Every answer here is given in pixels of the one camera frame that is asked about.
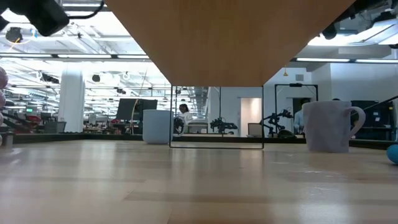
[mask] ceiling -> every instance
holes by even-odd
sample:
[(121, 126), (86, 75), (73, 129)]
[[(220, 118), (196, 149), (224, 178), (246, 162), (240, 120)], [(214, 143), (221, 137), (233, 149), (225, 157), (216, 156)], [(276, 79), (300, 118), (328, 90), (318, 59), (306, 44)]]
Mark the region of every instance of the ceiling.
[[(63, 1), (69, 15), (86, 15), (96, 9), (99, 1)], [(340, 22), (340, 29), (365, 30), (373, 13), (369, 12), (354, 20)], [(0, 32), (0, 52), (7, 53), (42, 53), (42, 54), (134, 54), (145, 55), (137, 42), (129, 35), (118, 19), (107, 7), (95, 17), (87, 20), (74, 20), (51, 37), (35, 36), (34, 29), (23, 16), (10, 12), (2, 15), (13, 22)], [(21, 27), (23, 40), (21, 44), (13, 44), (6, 40), (6, 31), (12, 27)], [(391, 54), (387, 45), (365, 46), (306, 46), (298, 57), (331, 57), (331, 58), (383, 58)], [(60, 85), (46, 82), (44, 75), (62, 81), (61, 73), (66, 63), (79, 63), (85, 67), (86, 104), (85, 114), (99, 113), (114, 116), (120, 98), (158, 99), (159, 108), (169, 110), (170, 103), (175, 110), (175, 101), (170, 99), (170, 83), (150, 60), (92, 60), (77, 62), (76, 60), (48, 60), (2, 58), (2, 66), (9, 74), (9, 86), (6, 90), (7, 99), (21, 105), (48, 105), (46, 110), (57, 112)], [(309, 72), (321, 63), (292, 62), (288, 67), (305, 67)], [(100, 82), (92, 80), (93, 75), (101, 77)], [(117, 92), (123, 89), (126, 94)], [(207, 87), (180, 87), (178, 104), (186, 103), (195, 117), (206, 116)]]

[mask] woman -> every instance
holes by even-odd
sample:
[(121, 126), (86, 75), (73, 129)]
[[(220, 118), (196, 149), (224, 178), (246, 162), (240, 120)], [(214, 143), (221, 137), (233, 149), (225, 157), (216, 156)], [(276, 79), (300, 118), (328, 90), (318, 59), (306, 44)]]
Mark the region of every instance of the woman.
[(185, 124), (188, 124), (193, 120), (192, 114), (189, 113), (188, 106), (185, 103), (180, 105), (180, 112), (181, 113), (178, 116), (183, 118)]

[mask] white container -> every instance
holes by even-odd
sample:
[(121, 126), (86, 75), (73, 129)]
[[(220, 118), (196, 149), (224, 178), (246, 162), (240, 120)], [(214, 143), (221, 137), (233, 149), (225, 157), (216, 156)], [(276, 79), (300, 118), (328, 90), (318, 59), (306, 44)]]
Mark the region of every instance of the white container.
[(173, 136), (173, 122), (170, 127), (171, 111), (144, 110), (142, 139), (148, 144), (168, 144)]

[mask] metal frame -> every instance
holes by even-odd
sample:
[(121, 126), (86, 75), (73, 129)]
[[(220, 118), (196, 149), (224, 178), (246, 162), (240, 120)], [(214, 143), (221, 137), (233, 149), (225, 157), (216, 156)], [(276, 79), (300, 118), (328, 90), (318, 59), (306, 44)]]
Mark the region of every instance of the metal frame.
[[(274, 86), (274, 97), (275, 97), (275, 114), (277, 114), (278, 112), (278, 109), (277, 109), (277, 105), (278, 105), (278, 103), (277, 103), (277, 87), (278, 86), (289, 86), (289, 87), (292, 87), (292, 88), (301, 88), (301, 87), (303, 87), (303, 86), (314, 86), (315, 87), (315, 96), (316, 96), (316, 99), (317, 99), (317, 101), (319, 100), (318, 99), (318, 85), (313, 85), (313, 84), (301, 84), (301, 83), (291, 83), (291, 84), (275, 84), (275, 86)], [(278, 134), (278, 129), (277, 129), (277, 127), (275, 127), (275, 133), (276, 134)]]
[[(173, 86), (171, 86), (171, 95), (170, 95), (170, 114), (173, 113)], [(177, 103), (177, 93), (175, 95), (175, 102)], [(219, 112), (219, 118), (221, 117), (221, 86), (220, 86), (220, 95), (219, 95), (219, 107), (220, 107), (220, 112)], [(264, 135), (264, 85), (261, 86), (261, 126), (262, 128), (262, 133), (261, 133), (261, 147), (259, 148), (247, 148), (247, 147), (189, 147), (189, 146), (172, 146), (172, 134), (173, 130), (172, 129), (172, 122), (173, 122), (174, 116), (170, 116), (170, 126), (169, 126), (169, 148), (172, 149), (264, 149), (264, 140), (265, 140), (265, 135)]]

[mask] wooden table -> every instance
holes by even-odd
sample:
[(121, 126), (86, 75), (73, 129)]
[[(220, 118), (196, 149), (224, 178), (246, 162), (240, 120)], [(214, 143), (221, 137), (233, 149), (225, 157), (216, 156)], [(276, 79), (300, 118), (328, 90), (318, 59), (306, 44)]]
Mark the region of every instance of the wooden table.
[(21, 144), (0, 154), (0, 217), (16, 224), (397, 223), (398, 167), (385, 153), (309, 153), (304, 144), (263, 151)]

